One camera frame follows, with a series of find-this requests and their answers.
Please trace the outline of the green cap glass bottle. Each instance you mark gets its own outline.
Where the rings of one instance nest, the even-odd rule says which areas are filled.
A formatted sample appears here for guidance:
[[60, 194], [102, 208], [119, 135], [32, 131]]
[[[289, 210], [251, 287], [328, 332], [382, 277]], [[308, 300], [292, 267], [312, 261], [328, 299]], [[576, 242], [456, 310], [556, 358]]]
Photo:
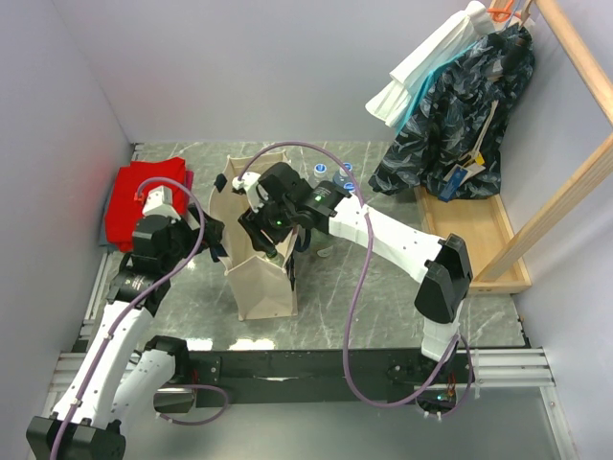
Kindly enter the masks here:
[[328, 258], [334, 249], [334, 238], [329, 235], [316, 234], [311, 243], [312, 252], [320, 258]]

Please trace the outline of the beige canvas tote bag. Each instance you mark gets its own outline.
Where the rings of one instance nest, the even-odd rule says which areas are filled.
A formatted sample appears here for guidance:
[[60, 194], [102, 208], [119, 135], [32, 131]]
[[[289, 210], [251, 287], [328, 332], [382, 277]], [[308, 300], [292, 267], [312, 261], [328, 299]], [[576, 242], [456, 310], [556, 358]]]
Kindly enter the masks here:
[[224, 223], [221, 244], [227, 252], [220, 257], [224, 275], [238, 306], [238, 319], [256, 320], [294, 316], [298, 312], [294, 265], [296, 230], [277, 246], [277, 253], [285, 258], [283, 267], [267, 261], [264, 253], [253, 249], [252, 243], [238, 223], [247, 210], [245, 196], [232, 192], [232, 180], [238, 176], [249, 159], [229, 156], [221, 173], [227, 183], [214, 186], [209, 199], [209, 215]]

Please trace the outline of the blue label water bottle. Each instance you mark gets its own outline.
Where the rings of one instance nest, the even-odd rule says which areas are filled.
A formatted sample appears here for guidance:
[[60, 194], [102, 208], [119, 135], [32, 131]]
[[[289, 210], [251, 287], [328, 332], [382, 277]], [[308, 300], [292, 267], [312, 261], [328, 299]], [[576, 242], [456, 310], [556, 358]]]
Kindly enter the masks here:
[[349, 162], [345, 162], [343, 167], [340, 167], [333, 176], [332, 181], [343, 188], [346, 183], [352, 183], [352, 179], [349, 177], [347, 172], [352, 171], [352, 164]]

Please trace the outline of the green cap bottle front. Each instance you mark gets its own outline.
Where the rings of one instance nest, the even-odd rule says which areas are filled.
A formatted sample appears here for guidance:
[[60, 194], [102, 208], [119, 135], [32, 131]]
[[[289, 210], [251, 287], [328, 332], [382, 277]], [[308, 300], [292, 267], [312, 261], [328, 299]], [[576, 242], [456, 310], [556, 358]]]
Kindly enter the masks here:
[[278, 267], [283, 267], [285, 264], [285, 258], [282, 254], [277, 253], [274, 257], [268, 257], [267, 261]]

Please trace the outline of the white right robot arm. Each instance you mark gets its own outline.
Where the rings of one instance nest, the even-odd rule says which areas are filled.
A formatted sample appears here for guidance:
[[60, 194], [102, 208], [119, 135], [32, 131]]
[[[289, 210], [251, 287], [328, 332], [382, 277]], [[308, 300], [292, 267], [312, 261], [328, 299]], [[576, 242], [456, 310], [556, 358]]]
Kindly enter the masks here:
[[459, 331], [459, 313], [472, 279], [465, 241], [423, 233], [363, 204], [355, 192], [324, 180], [316, 186], [288, 164], [232, 181], [248, 209], [238, 219], [255, 250], [273, 258], [296, 227], [347, 240], [386, 259], [419, 283], [414, 301], [424, 318], [420, 370], [441, 381], [453, 370], [447, 349]]

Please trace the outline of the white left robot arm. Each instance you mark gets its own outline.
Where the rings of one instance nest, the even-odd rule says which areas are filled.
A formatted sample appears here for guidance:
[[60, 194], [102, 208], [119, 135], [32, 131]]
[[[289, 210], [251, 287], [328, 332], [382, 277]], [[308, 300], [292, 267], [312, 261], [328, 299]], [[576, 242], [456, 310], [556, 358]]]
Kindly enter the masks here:
[[195, 255], [221, 243], [224, 225], [197, 205], [185, 217], [171, 206], [146, 211], [111, 280], [102, 322], [63, 397], [32, 418], [26, 438], [37, 459], [121, 459], [131, 419], [165, 386], [194, 391], [196, 372], [181, 338], [156, 335], [135, 368], [137, 342], [170, 290], [170, 278]]

